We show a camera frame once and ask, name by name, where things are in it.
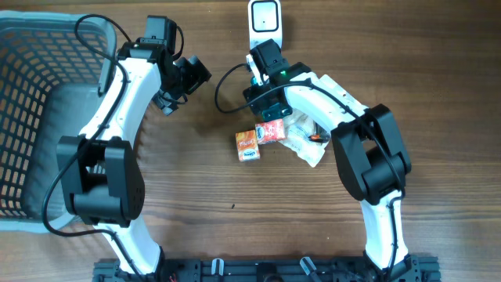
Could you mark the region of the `blue mouthwash bottle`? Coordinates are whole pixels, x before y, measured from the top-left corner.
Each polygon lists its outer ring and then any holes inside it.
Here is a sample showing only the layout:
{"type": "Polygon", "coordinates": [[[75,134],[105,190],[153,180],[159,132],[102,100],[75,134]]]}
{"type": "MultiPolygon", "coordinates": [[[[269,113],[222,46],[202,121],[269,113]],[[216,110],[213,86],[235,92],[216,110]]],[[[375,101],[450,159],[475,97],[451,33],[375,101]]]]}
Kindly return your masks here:
{"type": "Polygon", "coordinates": [[[250,83],[252,86],[261,86],[262,85],[262,83],[256,77],[252,77],[252,79],[250,80],[250,83]]]}

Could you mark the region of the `red snack packet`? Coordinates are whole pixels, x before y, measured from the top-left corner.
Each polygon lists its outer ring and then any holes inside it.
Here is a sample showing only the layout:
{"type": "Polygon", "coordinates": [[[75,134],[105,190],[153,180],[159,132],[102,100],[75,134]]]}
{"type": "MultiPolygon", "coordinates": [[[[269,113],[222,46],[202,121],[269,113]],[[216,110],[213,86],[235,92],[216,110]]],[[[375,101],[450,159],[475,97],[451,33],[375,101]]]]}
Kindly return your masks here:
{"type": "Polygon", "coordinates": [[[258,145],[274,143],[286,138],[283,119],[276,119],[255,125],[258,145]]]}

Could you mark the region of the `white resealable pouch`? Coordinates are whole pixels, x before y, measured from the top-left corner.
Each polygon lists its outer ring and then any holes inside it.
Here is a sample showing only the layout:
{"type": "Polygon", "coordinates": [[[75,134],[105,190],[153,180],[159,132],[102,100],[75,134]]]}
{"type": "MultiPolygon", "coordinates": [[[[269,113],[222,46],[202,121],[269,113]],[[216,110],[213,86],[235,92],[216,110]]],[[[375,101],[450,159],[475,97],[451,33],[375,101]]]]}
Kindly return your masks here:
{"type": "Polygon", "coordinates": [[[326,94],[303,86],[291,86],[284,90],[285,98],[293,113],[283,119],[286,138],[281,141],[297,155],[315,167],[322,159],[328,143],[314,143],[308,137],[316,133],[320,125],[327,132],[335,129],[341,122],[351,122],[355,118],[343,110],[335,100],[340,100],[358,116],[365,113],[367,106],[353,98],[346,90],[328,75],[318,77],[313,72],[299,74],[293,81],[310,79],[312,84],[326,90],[326,94]]]}

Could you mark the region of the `orange small carton box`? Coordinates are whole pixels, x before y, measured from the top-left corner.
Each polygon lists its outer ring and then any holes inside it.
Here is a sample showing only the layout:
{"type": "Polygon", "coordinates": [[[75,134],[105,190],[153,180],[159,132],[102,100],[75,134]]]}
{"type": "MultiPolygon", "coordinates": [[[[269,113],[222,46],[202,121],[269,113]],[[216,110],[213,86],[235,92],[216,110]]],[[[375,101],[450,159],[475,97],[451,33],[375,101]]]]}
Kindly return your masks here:
{"type": "Polygon", "coordinates": [[[236,133],[236,148],[241,162],[253,161],[260,158],[256,131],[250,130],[236,133]]]}

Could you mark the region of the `black red packaged item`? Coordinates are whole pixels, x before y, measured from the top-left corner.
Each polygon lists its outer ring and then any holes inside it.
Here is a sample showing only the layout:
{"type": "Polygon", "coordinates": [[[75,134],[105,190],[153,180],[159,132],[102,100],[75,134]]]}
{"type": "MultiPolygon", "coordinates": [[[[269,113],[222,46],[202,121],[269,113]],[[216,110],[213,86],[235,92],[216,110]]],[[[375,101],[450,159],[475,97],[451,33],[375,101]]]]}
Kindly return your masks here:
{"type": "Polygon", "coordinates": [[[319,134],[309,136],[308,139],[314,143],[328,143],[330,141],[331,137],[329,134],[319,133],[319,134]]]}

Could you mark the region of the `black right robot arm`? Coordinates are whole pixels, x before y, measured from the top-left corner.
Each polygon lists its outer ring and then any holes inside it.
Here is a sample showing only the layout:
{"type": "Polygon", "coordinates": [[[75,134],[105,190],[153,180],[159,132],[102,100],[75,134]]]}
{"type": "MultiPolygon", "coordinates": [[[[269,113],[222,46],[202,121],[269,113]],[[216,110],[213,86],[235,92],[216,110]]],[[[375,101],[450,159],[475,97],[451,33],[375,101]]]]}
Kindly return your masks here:
{"type": "Polygon", "coordinates": [[[247,67],[254,77],[243,95],[254,114],[273,121],[299,110],[331,138],[341,182],[362,207],[365,255],[386,280],[394,279],[408,255],[400,205],[411,162],[392,112],[362,105],[303,63],[290,65],[272,39],[250,49],[247,67]]]}

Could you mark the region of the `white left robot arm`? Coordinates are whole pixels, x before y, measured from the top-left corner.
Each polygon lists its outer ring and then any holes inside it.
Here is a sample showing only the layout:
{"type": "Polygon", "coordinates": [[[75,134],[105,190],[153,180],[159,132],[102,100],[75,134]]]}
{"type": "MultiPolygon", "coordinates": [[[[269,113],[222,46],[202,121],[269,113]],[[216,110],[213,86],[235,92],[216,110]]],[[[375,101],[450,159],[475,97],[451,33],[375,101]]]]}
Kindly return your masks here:
{"type": "Polygon", "coordinates": [[[93,118],[57,144],[52,185],[62,188],[67,211],[90,233],[102,234],[117,255],[116,262],[96,265],[97,281],[175,279],[141,215],[146,188],[133,148],[150,103],[171,114],[210,79],[198,58],[182,56],[183,46],[175,21],[149,16],[145,34],[109,56],[116,72],[93,118]]]}

